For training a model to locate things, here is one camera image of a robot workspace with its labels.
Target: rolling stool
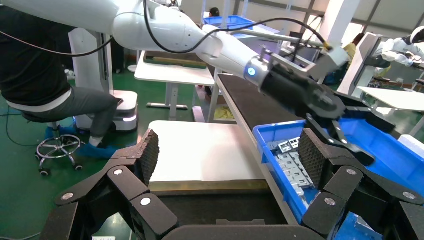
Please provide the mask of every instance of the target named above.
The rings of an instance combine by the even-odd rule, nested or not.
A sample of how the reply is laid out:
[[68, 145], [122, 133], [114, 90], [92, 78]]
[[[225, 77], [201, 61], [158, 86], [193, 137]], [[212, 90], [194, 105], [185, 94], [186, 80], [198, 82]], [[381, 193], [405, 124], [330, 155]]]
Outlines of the rolling stool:
[[[74, 158], [71, 156], [71, 154], [73, 154], [77, 149], [81, 147], [81, 140], [74, 135], [68, 135], [68, 134], [60, 135], [57, 122], [62, 121], [63, 119], [55, 119], [55, 120], [45, 119], [45, 118], [36, 117], [34, 115], [31, 115], [25, 112], [22, 113], [22, 117], [28, 120], [29, 122], [33, 122], [33, 123], [52, 124], [53, 137], [42, 141], [37, 146], [37, 151], [35, 152], [35, 157], [40, 161], [39, 172], [41, 176], [48, 176], [51, 174], [49, 169], [43, 167], [43, 163], [46, 159], [59, 159], [63, 157], [68, 157], [70, 161], [72, 162], [73, 169], [75, 169], [76, 171], [80, 171], [83, 169], [83, 166], [81, 166], [80, 164], [76, 164]], [[65, 149], [67, 147], [71, 147], [75, 145], [77, 146], [72, 151], [67, 151]], [[43, 154], [40, 152], [40, 149], [51, 149], [51, 150], [47, 154]], [[52, 156], [52, 154], [56, 153], [57, 151], [62, 151], [63, 154], [58, 156]]]

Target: blue crate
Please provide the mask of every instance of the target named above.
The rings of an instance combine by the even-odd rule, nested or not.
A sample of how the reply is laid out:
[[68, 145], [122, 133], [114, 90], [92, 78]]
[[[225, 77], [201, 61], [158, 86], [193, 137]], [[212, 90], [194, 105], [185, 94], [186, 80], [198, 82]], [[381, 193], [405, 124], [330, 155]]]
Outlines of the blue crate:
[[[228, 29], [238, 29], [242, 28], [251, 24], [254, 24], [255, 22], [250, 21], [249, 19], [243, 18], [241, 16], [228, 16], [227, 18], [227, 28]], [[213, 17], [206, 17], [204, 19], [205, 25], [212, 25], [217, 28], [221, 28], [221, 25], [223, 24], [223, 17], [222, 16], [213, 16]]]
[[[253, 134], [257, 140], [257, 149], [272, 177], [283, 193], [296, 220], [300, 223], [307, 211], [289, 180], [284, 175], [275, 157], [268, 148], [268, 142], [284, 141], [301, 135], [305, 121], [292, 121], [257, 126]], [[362, 147], [376, 157], [375, 163], [367, 167], [370, 171], [415, 190], [424, 196], [424, 159], [398, 142], [391, 135], [369, 125], [365, 120], [342, 119], [340, 125], [347, 140]], [[309, 202], [318, 192], [316, 189], [304, 189]]]

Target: conveyor belt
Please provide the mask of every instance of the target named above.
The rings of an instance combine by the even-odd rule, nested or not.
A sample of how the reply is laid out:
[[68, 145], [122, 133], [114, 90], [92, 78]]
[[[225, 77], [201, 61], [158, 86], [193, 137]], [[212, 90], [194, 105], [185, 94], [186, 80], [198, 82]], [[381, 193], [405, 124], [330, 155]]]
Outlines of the conveyor belt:
[[219, 77], [250, 130], [259, 125], [302, 119], [286, 111], [272, 98], [259, 93], [258, 87], [250, 82], [237, 76], [221, 74]]

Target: cable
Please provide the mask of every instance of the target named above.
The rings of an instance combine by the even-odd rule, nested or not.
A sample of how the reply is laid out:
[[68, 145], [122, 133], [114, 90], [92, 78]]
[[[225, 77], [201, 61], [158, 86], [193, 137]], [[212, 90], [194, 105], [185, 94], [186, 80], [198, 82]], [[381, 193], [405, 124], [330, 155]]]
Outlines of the cable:
[[[313, 19], [313, 21], [309, 24], [309, 25], [312, 25], [317, 19], [319, 18], [319, 16], [316, 16], [314, 19]], [[303, 49], [303, 47], [300, 47], [300, 45], [301, 45], [301, 42], [302, 42], [302, 39], [304, 38], [304, 35], [305, 35], [305, 32], [303, 32], [302, 33], [302, 37], [301, 38], [299, 38], [299, 41], [297, 41], [297, 43], [296, 43], [296, 45], [295, 45], [295, 47], [294, 47], [294, 51], [293, 51], [293, 57], [291, 58], [291, 62], [292, 63], [294, 63], [295, 62], [295, 60], [296, 60], [296, 56], [298, 55], [298, 52], [301, 50], [301, 49]], [[313, 35], [311, 35], [309, 38], [308, 38], [308, 40], [304, 43], [304, 46], [306, 46], [308, 43], [309, 43], [309, 41], [311, 40], [311, 38], [312, 38], [312, 36]]]
[[151, 39], [153, 40], [153, 42], [159, 47], [159, 48], [161, 48], [162, 50], [164, 50], [164, 51], [166, 51], [166, 52], [168, 52], [168, 53], [172, 53], [172, 54], [188, 54], [188, 53], [190, 53], [190, 52], [192, 52], [192, 51], [194, 51], [196, 48], [198, 48], [199, 46], [200, 46], [200, 44], [202, 44], [210, 35], [212, 35], [212, 34], [214, 34], [214, 33], [217, 33], [217, 32], [234, 32], [234, 31], [240, 31], [240, 30], [243, 30], [243, 29], [248, 29], [248, 28], [251, 28], [251, 27], [254, 27], [254, 26], [257, 26], [257, 25], [262, 25], [262, 24], [266, 24], [266, 23], [269, 23], [269, 22], [274, 22], [274, 21], [288, 21], [288, 22], [292, 22], [292, 23], [295, 23], [295, 24], [299, 24], [299, 25], [301, 25], [301, 26], [303, 26], [303, 27], [305, 27], [305, 28], [307, 28], [308, 30], [310, 30], [314, 35], [316, 35], [316, 37], [324, 44], [324, 47], [326, 48], [326, 49], [328, 49], [328, 48], [330, 48], [330, 46], [329, 46], [329, 44], [326, 42], [326, 40], [323, 38], [323, 36], [321, 36], [321, 34], [319, 34], [316, 30], [314, 30], [312, 27], [310, 27], [310, 26], [308, 26], [307, 24], [305, 24], [305, 23], [303, 23], [303, 22], [301, 22], [301, 21], [299, 21], [299, 20], [295, 20], [295, 19], [292, 19], [292, 18], [287, 18], [287, 17], [278, 17], [278, 18], [272, 18], [272, 19], [268, 19], [268, 20], [265, 20], [265, 21], [260, 21], [260, 22], [256, 22], [256, 23], [254, 23], [254, 24], [251, 24], [251, 25], [247, 25], [247, 26], [244, 26], [244, 27], [239, 27], [239, 28], [235, 28], [235, 29], [215, 29], [215, 30], [212, 30], [211, 32], [209, 32], [208, 34], [206, 34], [196, 45], [194, 45], [194, 47], [192, 47], [192, 48], [190, 48], [190, 49], [188, 49], [188, 50], [184, 50], [184, 51], [174, 51], [174, 50], [170, 50], [170, 49], [168, 49], [168, 48], [166, 48], [166, 47], [164, 47], [156, 38], [155, 38], [155, 36], [153, 35], [153, 32], [152, 32], [152, 29], [150, 28], [150, 23], [149, 23], [149, 16], [148, 16], [148, 8], [147, 8], [147, 1], [148, 0], [144, 0], [143, 1], [143, 7], [144, 7], [144, 21], [145, 21], [145, 24], [146, 24], [146, 28], [147, 28], [147, 31], [148, 31], [148, 33], [149, 33], [149, 35], [150, 35], [150, 37], [151, 37]]
[[0, 240], [28, 240], [28, 239], [32, 239], [32, 238], [34, 238], [34, 237], [36, 237], [40, 234], [41, 234], [41, 232], [36, 233], [34, 235], [31, 235], [31, 236], [24, 237], [24, 238], [10, 238], [10, 237], [5, 237], [5, 236], [0, 236]]
[[[317, 20], [318, 19], [318, 17], [320, 17], [320, 16], [317, 16], [312, 22], [311, 22], [311, 24], [313, 23], [313, 22], [315, 22], [315, 20]], [[320, 23], [318, 24], [318, 26], [316, 27], [316, 29], [315, 30], [317, 30], [318, 29], [318, 27], [321, 25], [321, 23], [323, 22], [323, 18], [321, 18], [321, 21], [320, 21]], [[302, 50], [302, 49], [304, 49], [305, 47], [306, 47], [306, 45], [308, 45], [308, 43], [309, 43], [309, 41], [311, 41], [311, 39], [312, 39], [312, 36], [313, 35], [311, 35], [304, 43], [303, 43], [303, 46], [299, 46], [300, 45], [300, 43], [302, 42], [302, 38], [299, 38], [299, 41], [296, 43], [296, 46], [295, 46], [295, 48], [294, 48], [294, 51], [292, 51], [292, 52], [290, 52], [290, 53], [287, 53], [286, 55], [283, 55], [283, 56], [281, 56], [281, 57], [283, 57], [283, 58], [286, 58], [286, 57], [290, 57], [290, 56], [292, 56], [292, 55], [294, 55], [294, 59], [296, 59], [296, 55], [297, 55], [297, 53], [300, 51], [300, 50]]]
[[107, 42], [105, 42], [100, 47], [94, 49], [93, 51], [89, 51], [89, 52], [85, 52], [85, 53], [78, 53], [78, 54], [71, 54], [71, 53], [64, 53], [64, 52], [52, 51], [52, 50], [45, 49], [45, 48], [42, 48], [42, 47], [39, 47], [39, 46], [36, 46], [36, 45], [32, 45], [31, 43], [28, 43], [26, 41], [22, 41], [21, 39], [18, 39], [18, 38], [14, 37], [14, 36], [11, 36], [9, 34], [6, 34], [6, 33], [2, 32], [2, 31], [0, 31], [0, 34], [3, 34], [4, 36], [6, 36], [9, 39], [18, 41], [20, 43], [23, 43], [23, 44], [28, 45], [30, 47], [36, 48], [38, 50], [41, 50], [41, 51], [44, 51], [44, 52], [48, 52], [48, 53], [54, 54], [54, 55], [71, 57], [71, 58], [85, 57], [85, 56], [91, 55], [93, 53], [96, 53], [96, 52], [104, 49], [112, 41], [112, 39], [114, 39], [113, 37], [110, 37], [110, 39]]
[[11, 107], [10, 107], [10, 106], [8, 106], [8, 107], [7, 107], [7, 114], [6, 114], [6, 135], [7, 135], [7, 137], [9, 138], [9, 140], [10, 140], [12, 143], [14, 143], [14, 144], [16, 144], [16, 145], [18, 145], [18, 146], [21, 146], [21, 147], [36, 147], [36, 146], [38, 146], [38, 144], [33, 144], [33, 145], [24, 145], [24, 144], [20, 144], [20, 143], [17, 143], [16, 141], [14, 141], [14, 140], [11, 138], [11, 136], [9, 135], [9, 116], [14, 116], [14, 115], [9, 114], [9, 113], [10, 113], [10, 110], [11, 110]]

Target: white table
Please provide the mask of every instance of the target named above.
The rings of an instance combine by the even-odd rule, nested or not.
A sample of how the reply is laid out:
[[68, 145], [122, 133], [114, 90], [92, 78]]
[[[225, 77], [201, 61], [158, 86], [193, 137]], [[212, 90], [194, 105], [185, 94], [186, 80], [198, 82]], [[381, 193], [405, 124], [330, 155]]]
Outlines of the white table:
[[143, 61], [146, 52], [142, 51], [140, 61], [138, 61], [135, 71], [135, 79], [141, 81], [166, 83], [165, 103], [151, 103], [147, 107], [168, 108], [169, 120], [175, 121], [177, 118], [177, 109], [189, 109], [186, 105], [178, 105], [178, 85], [203, 85], [213, 86], [214, 78], [208, 69], [188, 68], [176, 65], [159, 65], [145, 63]]
[[154, 121], [160, 153], [150, 182], [263, 180], [238, 125]]
[[[415, 91], [396, 91], [382, 88], [358, 87], [360, 90], [376, 98], [378, 101], [399, 110], [424, 112], [424, 94]], [[415, 136], [424, 126], [424, 117], [416, 124], [409, 133]]]

